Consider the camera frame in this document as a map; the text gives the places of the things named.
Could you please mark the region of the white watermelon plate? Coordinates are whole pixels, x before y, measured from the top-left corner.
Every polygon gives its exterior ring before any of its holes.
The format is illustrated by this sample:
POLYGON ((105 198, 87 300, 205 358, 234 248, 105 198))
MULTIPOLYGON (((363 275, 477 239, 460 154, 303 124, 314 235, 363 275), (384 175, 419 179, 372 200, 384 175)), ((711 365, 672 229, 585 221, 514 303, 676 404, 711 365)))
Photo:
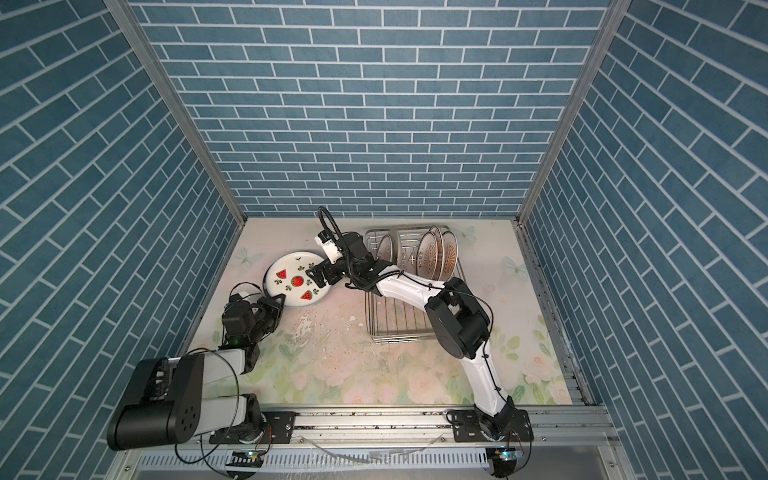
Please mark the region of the white watermelon plate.
POLYGON ((322 261, 311 252, 294 252, 274 261, 263 278, 263 289, 269 297, 284 298, 286 307, 306 307, 324 299, 331 287, 320 287, 308 275, 310 268, 322 261))

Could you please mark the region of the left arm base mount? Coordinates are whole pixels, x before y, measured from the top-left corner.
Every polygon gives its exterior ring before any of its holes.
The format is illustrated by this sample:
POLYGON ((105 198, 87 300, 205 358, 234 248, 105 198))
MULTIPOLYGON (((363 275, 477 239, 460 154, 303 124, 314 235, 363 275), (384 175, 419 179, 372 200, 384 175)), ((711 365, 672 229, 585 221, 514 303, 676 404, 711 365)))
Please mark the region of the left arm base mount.
POLYGON ((293 411, 262 412, 253 419, 232 427, 216 430, 209 442, 213 445, 285 445, 293 435, 296 413, 293 411))

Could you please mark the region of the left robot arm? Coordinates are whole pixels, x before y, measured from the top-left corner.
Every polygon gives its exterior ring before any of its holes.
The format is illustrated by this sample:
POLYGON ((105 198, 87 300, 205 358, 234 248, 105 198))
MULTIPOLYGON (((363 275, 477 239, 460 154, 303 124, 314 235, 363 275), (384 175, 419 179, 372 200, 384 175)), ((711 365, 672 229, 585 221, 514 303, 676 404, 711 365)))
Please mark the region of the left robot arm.
POLYGON ((280 322, 286 296, 233 294, 222 315, 216 350, 198 348, 177 357, 140 361, 106 430, 114 451, 183 444, 209 435, 216 444, 255 444, 268 432, 254 394, 235 385, 231 397, 204 397, 207 386, 253 370, 259 343, 280 322))

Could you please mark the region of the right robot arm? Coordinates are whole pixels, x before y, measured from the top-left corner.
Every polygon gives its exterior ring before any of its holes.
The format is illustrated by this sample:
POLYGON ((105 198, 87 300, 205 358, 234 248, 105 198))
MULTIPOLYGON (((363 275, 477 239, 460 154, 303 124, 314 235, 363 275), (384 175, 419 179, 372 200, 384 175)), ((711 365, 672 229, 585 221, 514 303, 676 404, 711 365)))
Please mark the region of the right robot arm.
POLYGON ((439 345, 458 359, 467 376, 483 434, 499 440, 512 431, 515 405, 501 386, 487 344, 491 310, 481 305, 466 283, 446 282, 407 274, 395 264, 375 258, 356 232, 342 235, 327 230, 315 236, 326 258, 309 269, 320 287, 347 278, 347 286, 414 306, 427 315, 439 345))

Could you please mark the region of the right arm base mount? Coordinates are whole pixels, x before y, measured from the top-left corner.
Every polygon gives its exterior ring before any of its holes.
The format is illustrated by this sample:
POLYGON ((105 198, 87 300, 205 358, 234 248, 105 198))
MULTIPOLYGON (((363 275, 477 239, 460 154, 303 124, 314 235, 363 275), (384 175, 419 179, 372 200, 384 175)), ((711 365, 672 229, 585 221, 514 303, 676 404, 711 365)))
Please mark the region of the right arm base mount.
POLYGON ((495 416, 478 408, 448 410, 445 417, 458 443, 532 443, 534 440, 528 412, 516 407, 507 406, 495 416))

